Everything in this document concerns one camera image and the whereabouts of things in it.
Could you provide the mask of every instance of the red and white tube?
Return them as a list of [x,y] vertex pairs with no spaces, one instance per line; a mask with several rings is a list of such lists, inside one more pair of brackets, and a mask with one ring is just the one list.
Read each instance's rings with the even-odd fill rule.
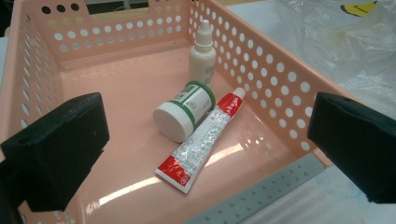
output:
[[225,95],[202,124],[156,170],[159,176],[188,193],[205,166],[212,147],[242,104],[245,90]]

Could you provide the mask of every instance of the black gripper pad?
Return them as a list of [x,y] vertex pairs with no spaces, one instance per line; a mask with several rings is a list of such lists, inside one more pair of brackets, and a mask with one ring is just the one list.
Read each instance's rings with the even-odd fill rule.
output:
[[109,140],[99,92],[71,99],[9,138],[1,148],[21,172],[34,212],[64,210]]
[[349,98],[319,92],[308,138],[370,202],[396,203],[396,120]]

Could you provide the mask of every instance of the tube cap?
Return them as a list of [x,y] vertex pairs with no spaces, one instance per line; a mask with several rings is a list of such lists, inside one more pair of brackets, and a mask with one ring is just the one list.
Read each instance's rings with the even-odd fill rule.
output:
[[247,92],[243,88],[238,87],[233,91],[233,94],[239,96],[241,99],[244,99]]
[[165,102],[155,109],[153,118],[160,132],[177,143],[184,142],[194,130],[186,112],[170,102]]
[[212,47],[212,29],[208,20],[203,20],[201,26],[198,28],[197,36],[195,37],[195,45],[200,47]]

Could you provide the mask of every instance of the basket floor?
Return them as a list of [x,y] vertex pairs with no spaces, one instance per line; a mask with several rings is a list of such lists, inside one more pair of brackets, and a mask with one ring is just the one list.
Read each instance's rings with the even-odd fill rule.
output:
[[[187,195],[156,176],[178,144],[158,131],[152,112],[189,81],[190,45],[161,48],[69,64],[62,73],[65,100],[102,93],[110,131],[75,196],[77,223],[180,223],[298,159],[244,104]],[[233,91],[218,71],[212,89],[217,101]]]

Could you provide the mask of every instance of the white pill bottle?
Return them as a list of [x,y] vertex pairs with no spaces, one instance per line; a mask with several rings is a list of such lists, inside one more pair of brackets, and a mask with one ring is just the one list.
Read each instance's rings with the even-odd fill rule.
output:
[[216,65],[216,51],[213,49],[212,30],[208,20],[203,20],[196,33],[194,46],[190,50],[190,78],[204,82],[211,88]]

